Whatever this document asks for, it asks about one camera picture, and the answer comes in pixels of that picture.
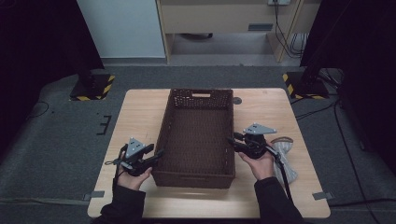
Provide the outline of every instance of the gray floor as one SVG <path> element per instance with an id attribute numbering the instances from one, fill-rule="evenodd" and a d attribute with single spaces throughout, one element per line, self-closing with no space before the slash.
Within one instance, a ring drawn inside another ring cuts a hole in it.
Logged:
<path id="1" fill-rule="evenodd" d="M 303 71 L 298 64 L 299 59 L 291 58 L 276 63 L 263 34 L 214 34 L 206 40 L 180 35 L 169 64 L 108 66 L 106 70 L 116 78 L 105 100 L 69 101 L 68 95 L 77 76 L 51 83 L 42 90 L 31 118 L 21 127 L 11 153 L 0 166 L 0 197 L 80 202 L 82 196 L 94 188 L 123 96 L 129 89 L 285 89 L 281 75 Z M 336 69 L 329 72 L 340 77 Z M 337 98 L 332 95 L 325 100 L 293 103 L 295 100 L 290 99 L 290 102 L 295 115 L 299 116 L 328 106 Z M 396 223 L 395 202 L 335 207 L 361 202 L 361 189 L 367 200 L 396 199 L 395 175 L 376 153 L 360 149 L 359 139 L 345 111 L 339 106 L 336 111 L 347 148 L 333 107 L 298 119 L 322 188 L 334 196 L 328 201 L 332 207 L 330 217 L 309 221 L 318 224 L 375 223 L 370 209 L 380 223 Z M 111 116 L 109 127 L 106 134 L 98 135 L 103 131 L 101 123 L 106 122 L 105 116 Z M 0 223 L 89 223 L 87 207 L 87 204 L 1 203 Z"/>

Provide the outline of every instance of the basket handle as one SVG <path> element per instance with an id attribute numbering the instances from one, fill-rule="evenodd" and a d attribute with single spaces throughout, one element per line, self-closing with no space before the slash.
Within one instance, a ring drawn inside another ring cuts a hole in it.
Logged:
<path id="1" fill-rule="evenodd" d="M 205 98 L 210 98 L 210 93 L 191 93 L 192 97 L 205 97 Z"/>

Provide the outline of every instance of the wicker basket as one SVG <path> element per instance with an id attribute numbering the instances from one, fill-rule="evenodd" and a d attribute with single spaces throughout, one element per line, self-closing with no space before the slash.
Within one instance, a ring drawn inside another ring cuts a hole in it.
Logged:
<path id="1" fill-rule="evenodd" d="M 227 189 L 235 177 L 232 90 L 171 90 L 152 175 L 157 186 Z"/>

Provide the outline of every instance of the person's arm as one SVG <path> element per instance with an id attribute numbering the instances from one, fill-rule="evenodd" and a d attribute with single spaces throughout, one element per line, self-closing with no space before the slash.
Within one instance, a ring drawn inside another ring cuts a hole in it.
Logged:
<path id="1" fill-rule="evenodd" d="M 152 168 L 148 168 L 140 176 L 131 176 L 123 172 L 120 166 L 120 176 L 114 188 L 113 201 L 101 210 L 101 216 L 92 221 L 99 223 L 140 223 L 144 210 L 146 193 L 140 191 L 142 183 L 149 178 Z"/>
<path id="2" fill-rule="evenodd" d="M 265 152 L 257 160 L 249 158 L 242 152 L 238 153 L 256 177 L 254 185 L 260 208 L 261 224 L 263 223 L 304 223 L 304 219 L 294 204 L 286 197 L 286 193 L 276 177 L 274 177 L 274 158 Z"/>

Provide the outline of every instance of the wooden table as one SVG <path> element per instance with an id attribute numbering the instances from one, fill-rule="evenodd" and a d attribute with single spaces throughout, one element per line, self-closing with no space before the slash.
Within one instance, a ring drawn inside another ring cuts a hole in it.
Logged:
<path id="1" fill-rule="evenodd" d="M 104 161 L 118 157 L 120 148 L 130 137 L 144 144 L 156 144 L 169 90 L 131 90 L 126 93 L 117 124 Z M 326 200 L 316 201 L 313 193 L 322 192 L 318 176 L 309 157 L 304 139 L 282 89 L 233 89 L 233 96 L 242 99 L 234 105 L 234 130 L 241 133 L 253 122 L 277 129 L 267 134 L 271 140 L 288 136 L 294 140 L 288 154 L 290 165 L 299 176 L 290 185 L 291 195 L 303 217 L 324 218 L 330 215 Z M 153 178 L 141 190 L 147 193 L 143 217 L 148 218 L 257 218 L 260 216 L 250 168 L 235 154 L 235 180 L 229 189 L 191 189 L 157 187 Z M 101 208 L 111 203 L 111 183 L 116 167 L 103 165 L 95 191 L 104 191 L 102 198 L 92 198 L 90 217 L 100 216 Z"/>

